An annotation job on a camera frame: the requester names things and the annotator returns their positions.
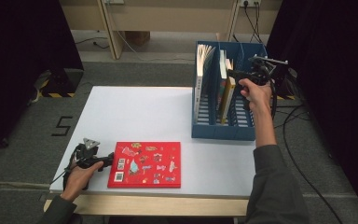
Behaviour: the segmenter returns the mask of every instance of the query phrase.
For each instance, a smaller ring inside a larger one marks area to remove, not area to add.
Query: red book
[[[180,188],[180,142],[117,142],[108,188]]]

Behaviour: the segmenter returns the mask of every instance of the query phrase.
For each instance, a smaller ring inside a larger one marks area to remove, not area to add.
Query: book holder
[[[218,79],[220,76],[220,49],[227,53],[227,58],[233,60],[234,70],[250,72],[252,70],[249,58],[257,55],[266,57],[267,52],[263,44],[237,43],[237,42],[213,42],[198,41],[198,45],[210,45],[215,47],[213,61],[202,77],[202,89],[200,98],[200,111],[197,121],[195,120],[195,87],[197,76],[197,52],[195,64],[195,78],[193,82],[192,100],[192,138],[225,139],[225,140],[255,140],[255,126],[251,111],[243,109],[243,100],[240,94],[241,88],[236,88],[230,102],[227,122],[220,123],[219,113],[216,111]]]

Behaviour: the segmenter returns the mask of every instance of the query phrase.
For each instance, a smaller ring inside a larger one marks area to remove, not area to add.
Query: hand
[[[94,172],[101,167],[103,167],[103,161],[93,164],[88,169],[78,166],[73,168],[61,197],[68,202],[73,202],[80,195],[81,190],[87,186]]]
[[[244,87],[241,94],[250,101],[249,107],[254,113],[270,113],[269,100],[271,99],[272,91],[269,82],[264,86],[258,86],[245,78],[241,79],[239,83]]]

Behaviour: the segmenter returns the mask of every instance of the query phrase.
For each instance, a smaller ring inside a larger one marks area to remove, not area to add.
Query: white table
[[[118,141],[178,141],[179,189],[109,189],[110,167],[95,173],[75,201],[88,215],[244,216],[255,175],[255,142],[191,138],[191,88],[94,87],[55,176],[83,138],[100,141],[97,156]],[[62,192],[62,178],[50,186]]]

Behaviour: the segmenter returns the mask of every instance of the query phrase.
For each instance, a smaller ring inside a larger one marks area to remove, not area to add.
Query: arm
[[[103,166],[103,161],[93,164],[88,169],[75,167],[71,171],[66,183],[66,188],[61,196],[56,196],[37,224],[66,224],[74,213],[76,205],[73,201],[80,195],[83,188],[91,179],[94,172]]]
[[[308,209],[296,179],[277,146],[268,85],[240,80],[241,94],[250,100],[255,121],[255,178],[246,214],[247,223],[309,223]]]

